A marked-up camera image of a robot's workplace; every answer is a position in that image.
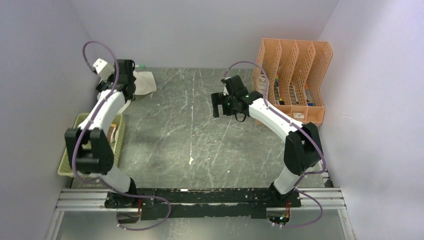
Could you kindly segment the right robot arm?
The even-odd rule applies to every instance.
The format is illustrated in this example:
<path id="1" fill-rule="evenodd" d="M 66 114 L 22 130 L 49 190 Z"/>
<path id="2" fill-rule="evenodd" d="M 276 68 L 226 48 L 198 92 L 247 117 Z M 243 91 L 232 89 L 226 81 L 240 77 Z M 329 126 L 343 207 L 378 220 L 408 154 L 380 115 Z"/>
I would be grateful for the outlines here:
<path id="1" fill-rule="evenodd" d="M 272 105 L 258 91 L 248 91 L 239 75 L 223 78 L 224 91 L 211 94 L 213 116 L 220 116 L 219 106 L 226 116 L 251 117 L 272 130 L 284 143 L 284 167 L 271 183 L 270 202 L 282 207 L 289 193 L 299 184 L 307 170 L 323 159 L 318 127 L 303 124 Z"/>

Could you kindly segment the yellow brown bear towel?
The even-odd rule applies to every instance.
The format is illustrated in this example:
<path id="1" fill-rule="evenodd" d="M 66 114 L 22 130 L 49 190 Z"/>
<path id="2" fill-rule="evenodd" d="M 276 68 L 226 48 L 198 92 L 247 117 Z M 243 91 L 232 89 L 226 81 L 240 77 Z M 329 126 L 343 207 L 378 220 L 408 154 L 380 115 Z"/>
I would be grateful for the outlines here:
<path id="1" fill-rule="evenodd" d="M 107 134 L 106 134 L 106 138 L 107 138 L 107 140 L 110 144 L 114 143 L 116 141 L 118 128 L 119 128 L 119 126 L 117 124 L 114 124 L 114 123 L 112 123 L 109 126 L 109 129 L 108 129 Z"/>

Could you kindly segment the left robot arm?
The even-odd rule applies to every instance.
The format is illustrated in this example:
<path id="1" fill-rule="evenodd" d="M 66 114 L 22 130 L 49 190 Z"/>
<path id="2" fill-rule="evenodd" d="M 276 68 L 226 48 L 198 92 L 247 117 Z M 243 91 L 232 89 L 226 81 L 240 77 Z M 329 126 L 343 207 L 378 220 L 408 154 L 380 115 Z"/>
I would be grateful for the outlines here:
<path id="1" fill-rule="evenodd" d="M 69 165 L 75 175 L 98 179 L 110 188 L 106 208 L 132 208 L 139 203 L 137 187 L 115 163 L 108 131 L 118 111 L 135 95 L 135 62 L 119 59 L 111 66 L 99 58 L 93 68 L 101 78 L 96 86 L 99 97 L 88 117 L 64 134 Z"/>

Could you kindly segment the white towel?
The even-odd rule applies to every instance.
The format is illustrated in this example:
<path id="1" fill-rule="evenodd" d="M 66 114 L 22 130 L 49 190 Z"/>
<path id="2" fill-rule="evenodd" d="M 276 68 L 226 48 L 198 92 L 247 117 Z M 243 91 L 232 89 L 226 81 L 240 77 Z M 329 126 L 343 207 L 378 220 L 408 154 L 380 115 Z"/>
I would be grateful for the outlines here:
<path id="1" fill-rule="evenodd" d="M 128 100 L 118 113 L 123 113 L 125 109 L 135 100 L 136 96 L 145 96 L 157 90 L 154 75 L 150 71 L 133 71 L 135 77 L 135 93 L 132 100 Z"/>

